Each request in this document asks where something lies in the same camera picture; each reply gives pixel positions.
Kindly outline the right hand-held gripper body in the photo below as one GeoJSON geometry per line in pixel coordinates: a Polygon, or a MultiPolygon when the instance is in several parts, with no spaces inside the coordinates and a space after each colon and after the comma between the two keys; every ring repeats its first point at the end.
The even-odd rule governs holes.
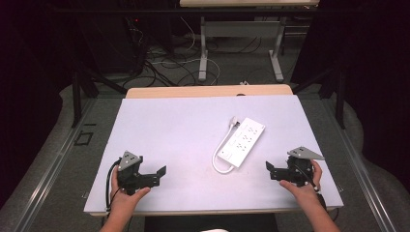
{"type": "Polygon", "coordinates": [[[303,146],[290,150],[287,154],[289,155],[287,165],[290,171],[290,182],[298,187],[305,183],[313,184],[313,166],[310,161],[325,158],[303,146]]]}

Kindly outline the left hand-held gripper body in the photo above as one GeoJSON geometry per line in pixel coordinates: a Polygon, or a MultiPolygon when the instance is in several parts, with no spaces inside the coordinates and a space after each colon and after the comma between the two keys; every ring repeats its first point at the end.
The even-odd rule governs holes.
{"type": "Polygon", "coordinates": [[[137,156],[126,151],[118,165],[117,181],[118,186],[123,189],[127,195],[133,195],[139,189],[137,185],[139,176],[139,167],[143,162],[142,156],[137,156]]]}

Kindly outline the person's right hand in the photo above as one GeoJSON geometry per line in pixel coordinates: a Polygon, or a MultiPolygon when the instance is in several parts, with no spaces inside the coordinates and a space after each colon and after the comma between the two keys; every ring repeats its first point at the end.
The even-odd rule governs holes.
{"type": "Polygon", "coordinates": [[[320,179],[322,176],[322,169],[320,165],[315,161],[311,160],[310,163],[313,166],[313,179],[314,186],[312,184],[307,184],[303,187],[296,187],[288,181],[281,180],[279,184],[290,191],[297,202],[300,205],[303,204],[316,204],[318,203],[318,198],[316,196],[316,191],[320,190],[320,179]]]}

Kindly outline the person's left hand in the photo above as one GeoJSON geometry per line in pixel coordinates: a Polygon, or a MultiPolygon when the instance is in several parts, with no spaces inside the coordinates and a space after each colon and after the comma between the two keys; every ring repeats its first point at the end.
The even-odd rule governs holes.
{"type": "Polygon", "coordinates": [[[110,209],[114,216],[131,216],[136,208],[138,202],[150,192],[150,188],[142,188],[136,191],[133,195],[127,193],[118,185],[118,166],[113,169],[111,177],[111,193],[110,193],[110,209]]]}

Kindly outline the white table mat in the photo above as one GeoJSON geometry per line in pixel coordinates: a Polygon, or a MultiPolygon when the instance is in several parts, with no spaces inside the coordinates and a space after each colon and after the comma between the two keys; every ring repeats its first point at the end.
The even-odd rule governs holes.
{"type": "Polygon", "coordinates": [[[296,211],[295,199],[271,180],[266,165],[284,167],[288,151],[299,146],[320,150],[294,95],[125,99],[84,210],[104,214],[108,169],[130,151],[143,157],[142,173],[166,169],[160,185],[138,203],[139,215],[296,211]],[[265,130],[242,166],[222,174],[212,155],[232,118],[251,118],[265,130]]]}

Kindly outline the white power strip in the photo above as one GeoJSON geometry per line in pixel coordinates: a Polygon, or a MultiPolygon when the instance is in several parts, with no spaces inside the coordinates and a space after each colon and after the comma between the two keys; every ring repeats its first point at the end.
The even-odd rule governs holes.
{"type": "Polygon", "coordinates": [[[217,152],[217,156],[239,168],[264,130],[264,125],[245,118],[217,152]]]}

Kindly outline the person's dark clothing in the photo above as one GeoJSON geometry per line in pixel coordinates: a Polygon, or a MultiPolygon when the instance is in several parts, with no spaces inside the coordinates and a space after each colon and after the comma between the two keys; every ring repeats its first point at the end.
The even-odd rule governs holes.
{"type": "Polygon", "coordinates": [[[145,232],[279,232],[274,214],[146,217],[145,232]]]}

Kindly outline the light wooden table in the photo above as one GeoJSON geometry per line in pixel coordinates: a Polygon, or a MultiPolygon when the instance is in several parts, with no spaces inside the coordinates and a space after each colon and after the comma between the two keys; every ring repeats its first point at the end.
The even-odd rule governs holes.
{"type": "Polygon", "coordinates": [[[292,95],[286,84],[131,88],[127,99],[292,95]]]}

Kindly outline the black metal stand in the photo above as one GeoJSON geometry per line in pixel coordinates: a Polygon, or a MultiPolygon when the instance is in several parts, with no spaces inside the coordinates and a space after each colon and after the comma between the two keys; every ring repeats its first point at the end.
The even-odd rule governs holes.
{"type": "Polygon", "coordinates": [[[126,88],[117,85],[102,74],[91,70],[80,62],[74,61],[72,75],[73,128],[78,125],[82,118],[81,94],[84,93],[88,98],[94,99],[100,93],[95,82],[100,82],[120,94],[126,94],[128,92],[126,88]]]}
{"type": "Polygon", "coordinates": [[[338,122],[339,126],[344,130],[344,97],[345,97],[345,84],[346,84],[346,75],[345,71],[338,65],[332,65],[327,68],[325,71],[320,72],[319,74],[314,75],[313,77],[308,78],[300,84],[297,84],[295,87],[292,87],[294,94],[305,90],[308,86],[312,85],[315,82],[322,81],[322,86],[318,91],[320,99],[329,99],[332,94],[337,95],[336,107],[335,107],[335,119],[338,122]]]}

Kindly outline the black equipment rack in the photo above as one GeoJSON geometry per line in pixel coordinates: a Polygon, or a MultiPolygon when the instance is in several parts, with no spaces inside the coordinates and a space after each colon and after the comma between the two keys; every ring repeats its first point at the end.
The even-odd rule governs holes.
{"type": "Polygon", "coordinates": [[[149,39],[129,18],[85,16],[78,24],[100,73],[142,73],[149,39]]]}

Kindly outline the white-legged background desk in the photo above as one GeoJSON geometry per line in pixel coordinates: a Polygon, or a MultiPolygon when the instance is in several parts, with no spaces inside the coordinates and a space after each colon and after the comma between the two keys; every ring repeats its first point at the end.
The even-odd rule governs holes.
{"type": "MultiPolygon", "coordinates": [[[[309,10],[317,6],[320,0],[180,0],[180,6],[193,10],[309,10]]],[[[198,80],[207,77],[208,38],[274,38],[275,46],[269,51],[274,77],[281,83],[284,78],[278,62],[278,53],[284,37],[286,16],[277,16],[276,20],[223,19],[214,21],[208,16],[200,17],[201,57],[198,80]]]]}

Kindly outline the aluminium floor rail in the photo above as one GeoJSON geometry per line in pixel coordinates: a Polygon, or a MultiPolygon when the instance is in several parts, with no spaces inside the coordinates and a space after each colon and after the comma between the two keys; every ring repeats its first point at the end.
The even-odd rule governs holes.
{"type": "Polygon", "coordinates": [[[68,113],[52,131],[23,180],[15,204],[21,207],[12,232],[90,232],[99,221],[84,212],[102,156],[104,130],[96,113],[99,100],[88,100],[83,117],[71,126],[68,113]]]}
{"type": "Polygon", "coordinates": [[[335,109],[331,100],[322,100],[322,104],[326,109],[327,115],[330,118],[334,128],[336,129],[339,137],[342,140],[343,147],[347,150],[347,159],[352,167],[355,177],[362,189],[362,193],[366,199],[367,205],[371,209],[375,220],[381,230],[381,232],[396,232],[395,225],[387,213],[380,195],[375,189],[372,181],[369,178],[368,171],[363,163],[358,152],[354,148],[351,140],[345,129],[343,129],[335,116],[335,109]]]}

